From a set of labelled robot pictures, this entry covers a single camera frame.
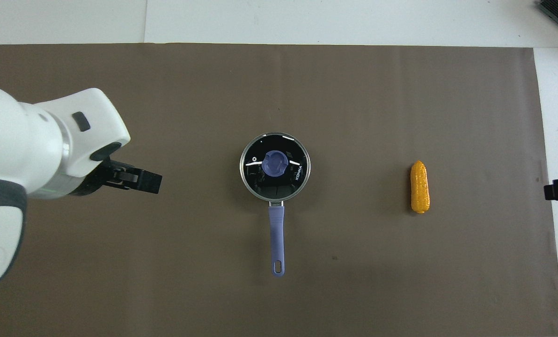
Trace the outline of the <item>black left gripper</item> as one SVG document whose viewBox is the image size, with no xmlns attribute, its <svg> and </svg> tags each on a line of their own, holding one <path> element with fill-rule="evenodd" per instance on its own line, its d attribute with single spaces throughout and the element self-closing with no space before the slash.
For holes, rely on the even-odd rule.
<svg viewBox="0 0 558 337">
<path fill-rule="evenodd" d="M 87 196 L 102 186 L 120 185 L 127 190 L 159 194 L 162 176 L 129 164 L 105 159 L 91 171 L 71 196 Z"/>
</svg>

